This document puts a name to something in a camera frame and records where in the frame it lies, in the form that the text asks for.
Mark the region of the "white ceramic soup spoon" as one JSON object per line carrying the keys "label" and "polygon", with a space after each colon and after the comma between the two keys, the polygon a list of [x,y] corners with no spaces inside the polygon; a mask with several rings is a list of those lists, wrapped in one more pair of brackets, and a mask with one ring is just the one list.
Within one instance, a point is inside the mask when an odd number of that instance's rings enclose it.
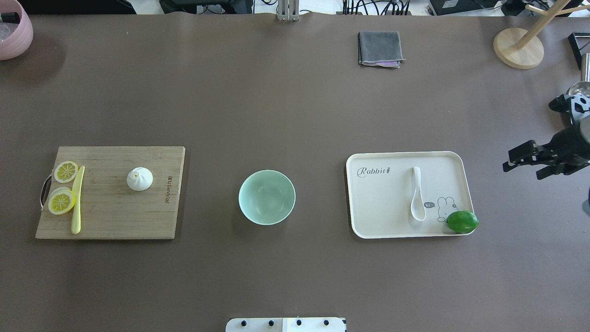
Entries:
{"label": "white ceramic soup spoon", "polygon": [[424,221],[426,218],[426,209],[422,198],[421,168],[413,166],[412,174],[414,192],[410,203],[410,213],[416,221]]}

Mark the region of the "mint green bowl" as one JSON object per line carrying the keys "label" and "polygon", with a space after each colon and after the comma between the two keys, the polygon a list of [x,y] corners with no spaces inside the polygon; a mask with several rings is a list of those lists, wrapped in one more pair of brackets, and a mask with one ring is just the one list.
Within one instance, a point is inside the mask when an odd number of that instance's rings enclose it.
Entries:
{"label": "mint green bowl", "polygon": [[295,207],[296,191],[291,180],[275,170],[260,170],[247,177],[238,193],[242,214],[257,225],[275,225]]}

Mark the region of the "pink bowl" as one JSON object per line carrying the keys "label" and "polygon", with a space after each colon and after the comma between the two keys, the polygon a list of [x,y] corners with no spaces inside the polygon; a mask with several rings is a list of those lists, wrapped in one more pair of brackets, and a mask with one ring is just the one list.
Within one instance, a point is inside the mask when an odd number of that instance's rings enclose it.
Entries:
{"label": "pink bowl", "polygon": [[1,13],[16,12],[20,17],[18,24],[13,24],[1,29],[0,60],[16,58],[31,46],[34,32],[31,19],[17,0],[2,0],[0,2]]}

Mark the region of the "metal scoop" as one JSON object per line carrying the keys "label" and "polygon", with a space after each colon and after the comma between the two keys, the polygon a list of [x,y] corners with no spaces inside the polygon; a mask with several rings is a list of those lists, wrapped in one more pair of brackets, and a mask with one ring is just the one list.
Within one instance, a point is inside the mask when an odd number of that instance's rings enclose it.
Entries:
{"label": "metal scoop", "polygon": [[585,53],[581,58],[581,78],[580,81],[572,85],[567,94],[575,96],[581,93],[584,97],[590,98],[590,54]]}

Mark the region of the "green lime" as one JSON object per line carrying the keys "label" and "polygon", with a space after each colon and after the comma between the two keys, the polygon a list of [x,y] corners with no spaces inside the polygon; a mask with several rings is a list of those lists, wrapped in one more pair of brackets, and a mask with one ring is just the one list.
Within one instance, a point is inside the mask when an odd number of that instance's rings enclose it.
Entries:
{"label": "green lime", "polygon": [[470,211],[455,211],[451,213],[446,220],[449,229],[459,234],[468,234],[474,231],[480,221],[474,212]]}

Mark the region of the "black tray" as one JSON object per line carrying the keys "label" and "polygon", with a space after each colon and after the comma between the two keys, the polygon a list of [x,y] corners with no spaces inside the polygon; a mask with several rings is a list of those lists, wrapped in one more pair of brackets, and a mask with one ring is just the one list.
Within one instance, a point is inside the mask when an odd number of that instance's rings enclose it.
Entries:
{"label": "black tray", "polygon": [[589,32],[573,32],[567,37],[578,69],[581,69],[584,48],[590,44]]}

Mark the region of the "wooden mug tree stand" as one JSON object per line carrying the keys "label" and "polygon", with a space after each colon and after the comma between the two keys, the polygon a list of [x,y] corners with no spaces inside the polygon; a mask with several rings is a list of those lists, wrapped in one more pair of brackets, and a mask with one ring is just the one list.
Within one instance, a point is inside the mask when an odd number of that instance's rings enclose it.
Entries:
{"label": "wooden mug tree stand", "polygon": [[539,32],[558,15],[590,8],[586,5],[565,9],[568,3],[568,0],[558,0],[548,10],[525,6],[526,9],[538,13],[540,19],[529,30],[506,28],[500,31],[493,40],[495,54],[501,61],[515,69],[527,70],[538,66],[544,56],[543,44],[537,38]]}

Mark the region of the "cream rabbit serving tray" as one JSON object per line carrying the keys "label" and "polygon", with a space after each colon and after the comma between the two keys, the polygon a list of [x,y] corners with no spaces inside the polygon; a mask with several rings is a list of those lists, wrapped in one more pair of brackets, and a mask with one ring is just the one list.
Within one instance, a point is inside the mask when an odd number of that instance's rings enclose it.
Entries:
{"label": "cream rabbit serving tray", "polygon": [[[413,166],[421,169],[424,221],[410,213]],[[351,226],[362,239],[457,236],[447,217],[473,212],[463,160],[452,151],[353,154],[345,169]]]}

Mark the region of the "grey folded cloth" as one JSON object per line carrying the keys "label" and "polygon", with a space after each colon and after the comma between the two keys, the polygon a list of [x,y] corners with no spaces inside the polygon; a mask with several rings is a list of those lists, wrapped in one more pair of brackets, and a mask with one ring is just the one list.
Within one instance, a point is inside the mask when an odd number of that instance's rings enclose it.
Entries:
{"label": "grey folded cloth", "polygon": [[398,31],[360,31],[359,65],[398,69],[405,61]]}

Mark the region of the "wooden cutting board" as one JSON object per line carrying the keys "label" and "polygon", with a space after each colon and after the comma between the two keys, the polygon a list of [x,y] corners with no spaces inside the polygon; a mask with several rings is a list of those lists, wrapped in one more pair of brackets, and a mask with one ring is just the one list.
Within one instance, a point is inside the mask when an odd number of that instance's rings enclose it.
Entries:
{"label": "wooden cutting board", "polygon": [[[43,206],[37,239],[173,239],[183,183],[182,146],[61,146],[55,166],[71,160],[86,168],[81,185],[81,231],[71,232],[72,212],[56,216]],[[127,175],[137,167],[153,174],[143,191]]]}

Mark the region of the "yellow plastic knife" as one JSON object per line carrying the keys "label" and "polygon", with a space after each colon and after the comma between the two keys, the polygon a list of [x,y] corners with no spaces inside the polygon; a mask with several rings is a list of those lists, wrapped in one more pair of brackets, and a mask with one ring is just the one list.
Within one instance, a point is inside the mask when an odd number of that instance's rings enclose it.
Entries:
{"label": "yellow plastic knife", "polygon": [[75,204],[72,208],[71,233],[73,235],[77,235],[78,233],[80,233],[82,229],[82,183],[85,170],[85,166],[79,167],[78,173],[76,174],[74,183],[71,188],[72,192],[76,197]]}

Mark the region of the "upper lemon slice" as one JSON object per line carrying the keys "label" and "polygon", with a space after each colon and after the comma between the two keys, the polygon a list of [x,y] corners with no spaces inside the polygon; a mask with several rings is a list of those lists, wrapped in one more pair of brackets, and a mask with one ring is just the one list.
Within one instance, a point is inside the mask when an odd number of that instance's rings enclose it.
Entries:
{"label": "upper lemon slice", "polygon": [[79,172],[79,166],[72,160],[65,160],[57,165],[53,171],[53,178],[58,183],[69,183],[72,182]]}

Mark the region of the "lemon slice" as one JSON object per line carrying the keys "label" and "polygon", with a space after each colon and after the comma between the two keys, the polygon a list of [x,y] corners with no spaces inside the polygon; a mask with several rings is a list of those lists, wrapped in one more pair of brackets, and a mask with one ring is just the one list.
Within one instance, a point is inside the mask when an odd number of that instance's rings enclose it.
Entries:
{"label": "lemon slice", "polygon": [[59,187],[48,196],[48,209],[54,215],[62,215],[74,208],[77,195],[68,187]]}
{"label": "lemon slice", "polygon": [[58,183],[69,183],[72,182],[79,172],[79,166],[72,160],[65,160],[57,165],[53,171],[53,178]]}

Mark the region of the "lower lemon slice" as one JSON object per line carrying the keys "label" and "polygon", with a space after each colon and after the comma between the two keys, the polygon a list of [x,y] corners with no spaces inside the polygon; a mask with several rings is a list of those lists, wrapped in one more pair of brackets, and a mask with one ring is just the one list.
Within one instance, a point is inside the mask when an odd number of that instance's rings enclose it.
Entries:
{"label": "lower lemon slice", "polygon": [[68,187],[59,187],[48,196],[48,209],[54,215],[62,215],[74,208],[77,195]]}

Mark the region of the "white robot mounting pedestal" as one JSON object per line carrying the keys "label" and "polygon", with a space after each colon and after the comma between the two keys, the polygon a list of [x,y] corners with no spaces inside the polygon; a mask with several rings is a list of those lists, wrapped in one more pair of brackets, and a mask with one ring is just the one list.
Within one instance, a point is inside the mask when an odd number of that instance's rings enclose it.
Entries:
{"label": "white robot mounting pedestal", "polygon": [[226,332],[346,332],[339,317],[278,317],[230,319]]}

